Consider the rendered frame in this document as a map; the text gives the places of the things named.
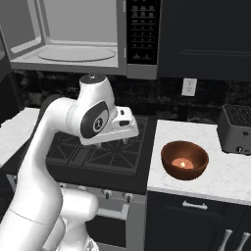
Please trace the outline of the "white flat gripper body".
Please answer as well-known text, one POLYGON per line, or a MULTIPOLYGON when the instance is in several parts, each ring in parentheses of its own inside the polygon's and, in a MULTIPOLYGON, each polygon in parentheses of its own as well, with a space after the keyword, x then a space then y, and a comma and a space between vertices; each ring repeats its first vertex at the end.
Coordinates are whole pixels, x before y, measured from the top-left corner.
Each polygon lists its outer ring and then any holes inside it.
POLYGON ((132 138, 136 137, 138 134, 139 131, 137 122, 136 120, 132 120, 132 125, 126 125, 121 128, 112 128, 110 127, 110 124, 107 124, 105 128, 94 137, 90 139, 81 137, 79 140, 82 145, 92 145, 114 140, 132 138))

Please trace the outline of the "brown bowl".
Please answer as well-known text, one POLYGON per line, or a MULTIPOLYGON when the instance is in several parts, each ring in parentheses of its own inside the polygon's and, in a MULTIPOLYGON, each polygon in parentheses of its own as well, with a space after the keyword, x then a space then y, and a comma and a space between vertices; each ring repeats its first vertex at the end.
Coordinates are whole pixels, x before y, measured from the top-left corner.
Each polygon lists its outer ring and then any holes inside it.
POLYGON ((189 141, 173 141, 166 144, 161 150, 161 161, 165 171, 172 177, 180 180, 193 180, 200 177, 209 163, 207 152, 197 144, 189 141), (189 169, 177 164, 177 159, 183 163, 190 162, 189 169))

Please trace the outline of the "glass microwave turntable plate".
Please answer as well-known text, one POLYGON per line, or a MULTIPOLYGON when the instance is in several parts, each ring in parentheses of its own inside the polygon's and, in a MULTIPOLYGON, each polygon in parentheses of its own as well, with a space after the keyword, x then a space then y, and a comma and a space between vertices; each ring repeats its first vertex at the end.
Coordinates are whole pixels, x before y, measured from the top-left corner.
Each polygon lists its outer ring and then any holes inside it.
POLYGON ((37 53, 40 59, 54 62, 94 62, 116 56, 116 52, 105 48, 87 47, 52 47, 37 53))

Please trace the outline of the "grey microwave oven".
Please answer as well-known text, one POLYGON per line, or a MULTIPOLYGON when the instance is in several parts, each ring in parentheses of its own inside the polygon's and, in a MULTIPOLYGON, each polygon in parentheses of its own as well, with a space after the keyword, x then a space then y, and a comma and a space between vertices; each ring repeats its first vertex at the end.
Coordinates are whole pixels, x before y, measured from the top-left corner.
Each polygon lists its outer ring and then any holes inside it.
POLYGON ((11 67, 67 73, 157 77, 161 0, 0 0, 0 26, 11 67), (52 47, 111 49, 94 62, 54 62, 52 47))

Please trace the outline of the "dark microwave door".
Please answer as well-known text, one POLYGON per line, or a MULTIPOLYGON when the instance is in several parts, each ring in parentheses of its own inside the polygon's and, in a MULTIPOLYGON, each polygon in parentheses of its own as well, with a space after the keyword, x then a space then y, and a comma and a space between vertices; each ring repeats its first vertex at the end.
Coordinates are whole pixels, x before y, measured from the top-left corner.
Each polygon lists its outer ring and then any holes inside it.
POLYGON ((24 107, 0 26, 0 125, 18 114, 24 107))

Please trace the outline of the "dark navy base cupboard door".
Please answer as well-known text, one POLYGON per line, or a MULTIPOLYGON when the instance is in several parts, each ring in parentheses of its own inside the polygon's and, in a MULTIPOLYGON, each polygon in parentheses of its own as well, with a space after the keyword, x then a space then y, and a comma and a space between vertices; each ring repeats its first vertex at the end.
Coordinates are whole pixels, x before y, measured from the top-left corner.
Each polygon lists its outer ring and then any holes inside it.
POLYGON ((148 210, 145 251, 218 251, 228 229, 218 217, 148 210))
MULTIPOLYGON (((243 218, 238 228, 237 234, 235 236, 234 244, 233 244, 233 251, 237 249, 241 241, 243 232, 249 232, 251 234, 251 216, 250 215, 246 215, 243 218)), ((251 236, 248 238, 248 240, 244 244, 242 251, 251 251, 251 236)))

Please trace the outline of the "black gas hob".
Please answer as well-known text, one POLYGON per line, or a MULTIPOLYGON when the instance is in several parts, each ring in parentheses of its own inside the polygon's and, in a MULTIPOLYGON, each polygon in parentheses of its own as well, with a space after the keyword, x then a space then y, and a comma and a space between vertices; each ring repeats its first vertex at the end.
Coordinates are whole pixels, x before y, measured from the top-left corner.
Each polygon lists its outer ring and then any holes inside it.
POLYGON ((58 132, 46 158, 57 181, 145 194, 157 121, 136 118, 139 135, 127 143, 105 142, 101 148, 83 146, 77 137, 58 132))

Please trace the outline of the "dark navy drawer front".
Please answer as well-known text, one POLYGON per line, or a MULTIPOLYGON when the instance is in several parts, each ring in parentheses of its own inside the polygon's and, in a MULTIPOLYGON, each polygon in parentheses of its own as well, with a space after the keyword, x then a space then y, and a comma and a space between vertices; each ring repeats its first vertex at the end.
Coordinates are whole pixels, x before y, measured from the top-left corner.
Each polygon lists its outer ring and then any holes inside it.
POLYGON ((244 217, 247 207, 234 203, 208 200, 189 196, 174 195, 163 192, 149 191, 147 193, 148 208, 153 210, 174 210, 175 212, 193 213, 196 215, 216 217, 221 220, 239 223, 244 217), (208 206, 206 211, 182 207, 182 202, 208 206))

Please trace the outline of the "silver oven front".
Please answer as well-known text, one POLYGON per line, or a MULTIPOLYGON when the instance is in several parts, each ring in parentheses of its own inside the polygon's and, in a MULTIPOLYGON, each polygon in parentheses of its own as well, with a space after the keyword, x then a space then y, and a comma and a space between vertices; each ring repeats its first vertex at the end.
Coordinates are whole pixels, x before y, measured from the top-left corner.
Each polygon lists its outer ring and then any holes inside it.
POLYGON ((0 224, 0 251, 144 251, 146 195, 58 181, 62 193, 38 196, 19 212, 9 207, 0 224), (119 211, 125 221, 97 216, 99 208, 119 211))

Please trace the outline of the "grey toaster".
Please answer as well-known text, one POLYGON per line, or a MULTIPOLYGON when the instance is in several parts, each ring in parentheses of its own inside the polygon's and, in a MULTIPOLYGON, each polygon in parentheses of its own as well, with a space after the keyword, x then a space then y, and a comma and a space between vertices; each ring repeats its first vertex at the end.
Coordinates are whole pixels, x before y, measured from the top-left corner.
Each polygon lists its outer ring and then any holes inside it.
POLYGON ((251 108, 223 105, 217 133, 225 153, 251 156, 251 108))

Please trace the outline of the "white wall socket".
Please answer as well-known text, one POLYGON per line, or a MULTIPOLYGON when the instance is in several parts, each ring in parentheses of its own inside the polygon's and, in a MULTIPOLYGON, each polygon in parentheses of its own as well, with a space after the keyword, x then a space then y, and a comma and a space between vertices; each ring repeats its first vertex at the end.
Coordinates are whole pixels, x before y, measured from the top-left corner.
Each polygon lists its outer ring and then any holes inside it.
POLYGON ((196 91, 196 84, 197 84, 196 78, 185 78, 182 84, 181 95, 189 97, 194 96, 196 91))

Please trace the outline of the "dark navy wall cupboard door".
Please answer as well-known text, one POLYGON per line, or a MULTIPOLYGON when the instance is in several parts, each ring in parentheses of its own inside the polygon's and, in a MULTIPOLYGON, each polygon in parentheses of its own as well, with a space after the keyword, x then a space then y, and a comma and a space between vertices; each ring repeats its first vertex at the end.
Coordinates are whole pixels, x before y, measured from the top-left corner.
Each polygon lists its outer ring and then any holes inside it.
POLYGON ((162 0, 158 75, 251 81, 251 0, 162 0))

